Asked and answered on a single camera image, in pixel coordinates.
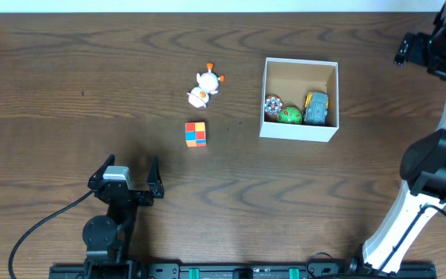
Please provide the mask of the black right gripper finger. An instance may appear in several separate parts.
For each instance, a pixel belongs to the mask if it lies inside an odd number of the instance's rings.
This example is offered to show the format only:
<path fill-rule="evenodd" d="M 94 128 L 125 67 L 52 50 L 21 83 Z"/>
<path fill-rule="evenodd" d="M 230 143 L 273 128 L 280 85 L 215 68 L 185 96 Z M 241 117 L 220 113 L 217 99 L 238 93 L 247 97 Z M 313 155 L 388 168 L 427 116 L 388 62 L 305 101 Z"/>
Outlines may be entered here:
<path fill-rule="evenodd" d="M 393 63 L 396 65 L 403 65 L 406 62 L 417 64 L 419 61 L 418 56 L 417 35 L 414 33 L 406 33 L 396 52 Z"/>
<path fill-rule="evenodd" d="M 442 81 L 446 81 L 446 65 L 431 66 L 427 69 L 427 72 L 440 78 Z"/>

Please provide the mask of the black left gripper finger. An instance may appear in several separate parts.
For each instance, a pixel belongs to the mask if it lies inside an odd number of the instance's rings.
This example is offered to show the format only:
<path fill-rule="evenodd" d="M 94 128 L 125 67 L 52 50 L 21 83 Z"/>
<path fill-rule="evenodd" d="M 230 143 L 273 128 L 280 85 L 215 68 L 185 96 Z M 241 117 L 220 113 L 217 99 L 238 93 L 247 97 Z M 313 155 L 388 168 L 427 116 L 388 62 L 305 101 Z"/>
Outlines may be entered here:
<path fill-rule="evenodd" d="M 155 156 L 152 160 L 146 183 L 149 185 L 150 191 L 162 191 L 163 183 L 160 177 L 159 160 Z"/>
<path fill-rule="evenodd" d="M 106 161 L 93 173 L 93 180 L 98 181 L 103 178 L 106 169 L 115 164 L 115 155 L 110 154 Z"/>

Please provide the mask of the colourful puzzle cube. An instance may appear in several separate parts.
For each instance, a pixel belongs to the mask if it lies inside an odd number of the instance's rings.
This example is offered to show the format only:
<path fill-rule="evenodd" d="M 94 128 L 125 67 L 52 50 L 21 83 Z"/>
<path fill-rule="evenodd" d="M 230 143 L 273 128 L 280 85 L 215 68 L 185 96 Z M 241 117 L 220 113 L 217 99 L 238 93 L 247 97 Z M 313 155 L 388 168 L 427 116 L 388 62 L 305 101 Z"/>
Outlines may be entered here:
<path fill-rule="evenodd" d="M 187 122 L 185 124 L 185 141 L 188 147 L 207 146 L 205 123 Z"/>

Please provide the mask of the yellow grey toy truck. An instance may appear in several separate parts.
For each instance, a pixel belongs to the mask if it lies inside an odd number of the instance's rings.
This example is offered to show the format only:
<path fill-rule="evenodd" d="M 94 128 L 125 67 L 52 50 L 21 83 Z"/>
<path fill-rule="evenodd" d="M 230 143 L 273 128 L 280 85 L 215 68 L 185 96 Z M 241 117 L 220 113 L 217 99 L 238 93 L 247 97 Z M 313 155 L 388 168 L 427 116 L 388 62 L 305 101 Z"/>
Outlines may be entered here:
<path fill-rule="evenodd" d="M 304 102 L 304 122 L 311 126 L 324 126 L 328 116 L 329 97 L 319 91 L 307 93 Z"/>

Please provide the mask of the pink white duck toy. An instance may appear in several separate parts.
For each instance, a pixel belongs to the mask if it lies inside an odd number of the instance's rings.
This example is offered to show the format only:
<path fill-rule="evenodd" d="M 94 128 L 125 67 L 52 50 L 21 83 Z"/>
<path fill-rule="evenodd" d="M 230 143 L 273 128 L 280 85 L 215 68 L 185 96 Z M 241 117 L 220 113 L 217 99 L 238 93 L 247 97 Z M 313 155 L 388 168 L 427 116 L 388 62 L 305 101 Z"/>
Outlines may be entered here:
<path fill-rule="evenodd" d="M 206 66 L 206 72 L 196 75 L 197 86 L 187 93 L 188 102 L 196 109 L 206 108 L 211 96 L 218 93 L 220 84 L 225 81 L 224 75 L 214 72 L 213 63 L 207 63 Z"/>

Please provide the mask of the green ball with red numbers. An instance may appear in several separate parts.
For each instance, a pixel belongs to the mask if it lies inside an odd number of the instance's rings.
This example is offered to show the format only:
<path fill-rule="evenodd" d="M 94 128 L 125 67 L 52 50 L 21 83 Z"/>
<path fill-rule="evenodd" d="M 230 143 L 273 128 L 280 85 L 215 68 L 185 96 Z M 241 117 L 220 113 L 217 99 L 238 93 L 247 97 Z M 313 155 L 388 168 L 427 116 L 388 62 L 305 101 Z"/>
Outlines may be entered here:
<path fill-rule="evenodd" d="M 285 107 L 277 114 L 277 122 L 286 124 L 301 124 L 303 122 L 302 111 L 293 106 Z"/>

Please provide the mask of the orange plastic cage ball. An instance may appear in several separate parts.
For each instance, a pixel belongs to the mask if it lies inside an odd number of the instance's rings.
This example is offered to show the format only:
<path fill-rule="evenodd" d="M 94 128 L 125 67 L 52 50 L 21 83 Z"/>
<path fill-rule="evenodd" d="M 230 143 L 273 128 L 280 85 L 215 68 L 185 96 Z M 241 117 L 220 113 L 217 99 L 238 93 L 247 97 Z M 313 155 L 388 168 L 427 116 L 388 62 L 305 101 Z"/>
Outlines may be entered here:
<path fill-rule="evenodd" d="M 268 122 L 275 122 L 278 114 L 283 109 L 283 101 L 277 95 L 267 95 L 264 105 L 264 119 Z"/>

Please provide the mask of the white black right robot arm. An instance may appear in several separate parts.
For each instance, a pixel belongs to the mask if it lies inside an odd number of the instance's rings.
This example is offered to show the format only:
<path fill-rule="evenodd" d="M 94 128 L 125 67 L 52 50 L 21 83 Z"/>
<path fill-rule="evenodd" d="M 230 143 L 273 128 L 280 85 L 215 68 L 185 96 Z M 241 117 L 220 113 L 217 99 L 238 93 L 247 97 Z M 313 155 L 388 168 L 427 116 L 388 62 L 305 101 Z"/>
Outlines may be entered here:
<path fill-rule="evenodd" d="M 434 18 L 434 31 L 407 33 L 395 64 L 406 62 L 427 68 L 446 81 L 446 2 Z M 371 278 L 425 278 L 436 274 L 427 267 L 402 265 L 405 253 L 436 214 L 446 212 L 446 99 L 437 129 L 416 141 L 400 165 L 402 179 L 396 200 L 380 227 L 350 260 L 346 274 Z"/>

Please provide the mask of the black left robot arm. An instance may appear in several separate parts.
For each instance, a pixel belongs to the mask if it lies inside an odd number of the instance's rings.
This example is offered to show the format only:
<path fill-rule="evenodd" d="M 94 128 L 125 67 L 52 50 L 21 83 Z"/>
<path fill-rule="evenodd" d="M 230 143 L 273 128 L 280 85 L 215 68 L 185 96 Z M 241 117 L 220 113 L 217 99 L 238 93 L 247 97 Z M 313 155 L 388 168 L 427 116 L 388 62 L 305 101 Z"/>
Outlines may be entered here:
<path fill-rule="evenodd" d="M 110 155 L 89 178 L 87 186 L 108 206 L 108 211 L 91 218 L 83 228 L 82 237 L 87 247 L 86 278 L 142 276 L 142 269 L 129 259 L 130 239 L 137 209 L 152 206 L 155 199 L 164 197 L 157 157 L 153 158 L 146 183 L 147 190 L 134 189 L 129 168 L 116 166 L 114 155 Z"/>

